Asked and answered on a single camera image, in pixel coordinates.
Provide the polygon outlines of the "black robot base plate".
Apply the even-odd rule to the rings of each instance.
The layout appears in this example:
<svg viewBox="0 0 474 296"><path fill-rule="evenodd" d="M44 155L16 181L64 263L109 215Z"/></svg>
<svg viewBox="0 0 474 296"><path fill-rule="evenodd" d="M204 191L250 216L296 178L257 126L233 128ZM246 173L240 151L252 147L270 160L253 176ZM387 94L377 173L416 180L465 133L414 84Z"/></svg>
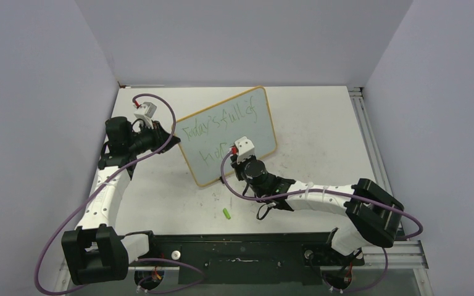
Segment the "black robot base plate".
<svg viewBox="0 0 474 296"><path fill-rule="evenodd" d="M131 264L159 272L178 268L178 282L204 274L204 284L318 285L317 272L336 276L347 267L367 266L377 250L369 245L341 255L331 248L327 232L280 234L151 234L149 251Z"/></svg>

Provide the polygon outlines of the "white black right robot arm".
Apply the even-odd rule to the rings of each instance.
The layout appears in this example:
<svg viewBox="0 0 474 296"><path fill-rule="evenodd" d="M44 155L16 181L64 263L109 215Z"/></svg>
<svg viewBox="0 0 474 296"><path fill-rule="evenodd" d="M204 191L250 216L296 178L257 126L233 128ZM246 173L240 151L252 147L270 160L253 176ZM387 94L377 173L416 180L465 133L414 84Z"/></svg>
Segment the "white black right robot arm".
<svg viewBox="0 0 474 296"><path fill-rule="evenodd" d="M268 210L312 210L348 218L330 232L324 248L325 258L340 264L352 252L366 245L391 248L397 240L404 206L370 179L360 178L346 186L319 186L269 173L263 161L251 156L239 162L228 153L232 169L253 195L238 197L265 204Z"/></svg>

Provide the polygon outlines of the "green marker cap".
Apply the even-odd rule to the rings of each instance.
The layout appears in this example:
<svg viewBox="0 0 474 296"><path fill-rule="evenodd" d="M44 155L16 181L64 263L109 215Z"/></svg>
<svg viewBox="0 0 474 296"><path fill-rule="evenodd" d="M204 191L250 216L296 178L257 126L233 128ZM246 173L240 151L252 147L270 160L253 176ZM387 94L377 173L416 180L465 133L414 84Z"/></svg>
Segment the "green marker cap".
<svg viewBox="0 0 474 296"><path fill-rule="evenodd" d="M223 208L222 212L223 212L226 219L228 219L228 220L231 219L231 215L230 215L229 211L226 208Z"/></svg>

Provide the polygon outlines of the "yellow framed whiteboard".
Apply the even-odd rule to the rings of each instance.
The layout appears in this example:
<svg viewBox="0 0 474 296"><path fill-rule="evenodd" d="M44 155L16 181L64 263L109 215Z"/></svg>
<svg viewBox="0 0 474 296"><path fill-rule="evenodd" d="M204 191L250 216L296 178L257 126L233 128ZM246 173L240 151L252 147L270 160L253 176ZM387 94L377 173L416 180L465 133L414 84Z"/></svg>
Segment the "yellow framed whiteboard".
<svg viewBox="0 0 474 296"><path fill-rule="evenodd" d="M219 180L220 164L235 141L247 137L258 158L277 149L266 89L258 86L177 120L175 136L199 187Z"/></svg>

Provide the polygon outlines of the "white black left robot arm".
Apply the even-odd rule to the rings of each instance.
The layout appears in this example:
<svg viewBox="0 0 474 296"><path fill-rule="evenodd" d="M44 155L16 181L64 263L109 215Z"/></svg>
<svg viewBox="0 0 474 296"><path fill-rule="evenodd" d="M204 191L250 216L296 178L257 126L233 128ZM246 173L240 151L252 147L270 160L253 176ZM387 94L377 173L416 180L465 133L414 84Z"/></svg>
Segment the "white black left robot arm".
<svg viewBox="0 0 474 296"><path fill-rule="evenodd" d="M149 242L149 231L120 235L115 222L123 194L133 179L137 157L147 151L162 154L180 143L157 120L139 119L139 131L126 117L105 122L107 141L98 161L98 183L93 199L72 231L62 235L62 248L75 285L125 279L130 263L153 265L158 246Z"/></svg>

